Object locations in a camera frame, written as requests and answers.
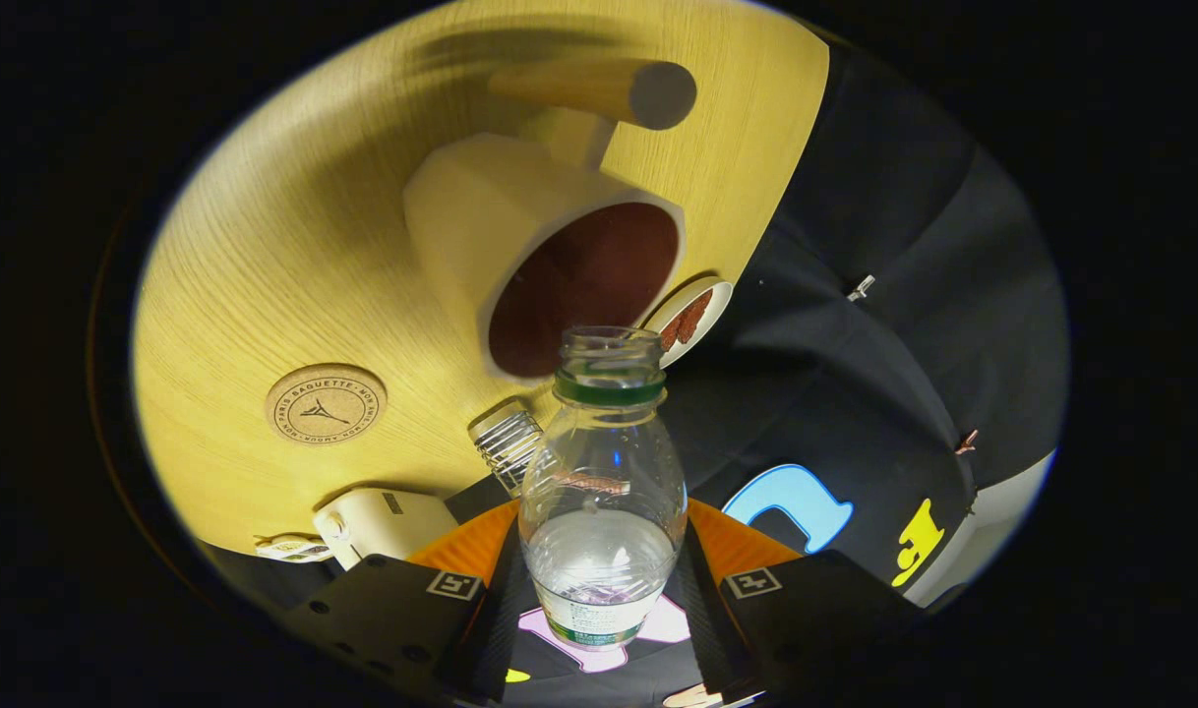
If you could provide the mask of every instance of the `black background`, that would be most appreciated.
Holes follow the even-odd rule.
[[[1167,123],[1197,104],[1162,18],[1115,32],[1115,18],[1060,2],[788,10],[894,63],[1011,171],[1052,241],[1075,337],[1066,441],[1034,516],[863,700],[1197,690],[1198,558],[1179,551],[1198,547],[1197,446],[1173,436],[1198,429],[1198,347],[1179,339],[1198,320],[1185,176],[1198,152]],[[393,703],[248,629],[243,607],[212,610],[158,558],[104,474],[85,327],[127,206],[271,90],[403,13],[364,0],[0,2],[0,704]]]

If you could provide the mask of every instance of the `blue letter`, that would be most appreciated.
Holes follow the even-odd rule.
[[[848,522],[852,502],[836,502],[831,492],[800,465],[779,465],[744,484],[721,510],[731,519],[751,525],[769,509],[782,510],[810,538],[805,552],[822,551]]]

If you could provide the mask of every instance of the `bottle label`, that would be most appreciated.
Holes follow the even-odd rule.
[[[657,599],[665,591],[659,587],[648,597],[622,605],[586,605],[573,601],[539,586],[541,612],[556,634],[576,645],[605,646],[630,640],[643,628],[648,612],[657,605]]]

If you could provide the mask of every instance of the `mug handle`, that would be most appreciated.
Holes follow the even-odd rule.
[[[492,73],[491,93],[563,108],[550,139],[559,162],[598,169],[617,121],[670,129],[695,105],[695,77],[654,59],[558,59]]]

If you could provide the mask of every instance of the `yellow letter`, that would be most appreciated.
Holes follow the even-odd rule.
[[[942,538],[944,538],[944,530],[936,528],[936,521],[932,520],[932,501],[924,498],[922,506],[918,507],[914,518],[901,532],[902,546],[904,543],[909,543],[909,547],[901,547],[901,552],[896,555],[896,564],[903,573],[893,579],[893,587],[904,585],[904,581],[908,581],[909,576],[918,570],[922,561],[926,561],[926,557],[936,551]]]

